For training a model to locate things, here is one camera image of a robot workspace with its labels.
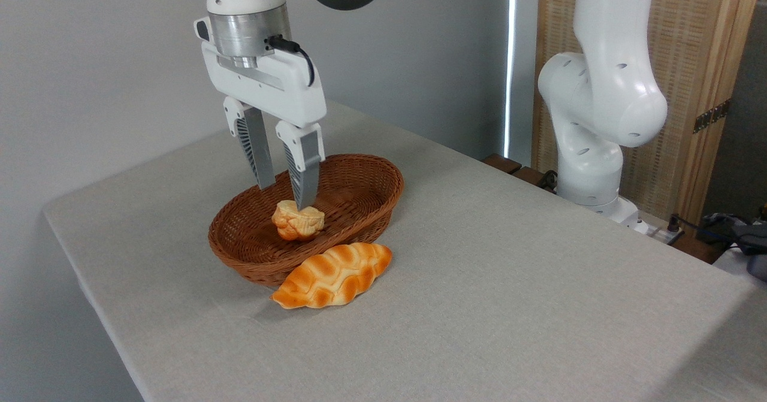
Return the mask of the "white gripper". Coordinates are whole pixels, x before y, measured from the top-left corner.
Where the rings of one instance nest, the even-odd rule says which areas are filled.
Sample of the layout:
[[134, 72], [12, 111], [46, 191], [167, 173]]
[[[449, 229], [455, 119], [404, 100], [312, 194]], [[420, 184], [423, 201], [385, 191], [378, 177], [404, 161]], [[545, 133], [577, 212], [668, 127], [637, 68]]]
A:
[[284, 143], [294, 200], [299, 211], [314, 205], [320, 164], [325, 159], [320, 124], [328, 107], [321, 78], [303, 53], [273, 50], [255, 67], [238, 67], [215, 44], [208, 17], [195, 22], [195, 34], [209, 79], [225, 94], [223, 109], [230, 134], [239, 144], [262, 190], [276, 182], [263, 112], [279, 118], [277, 136]]

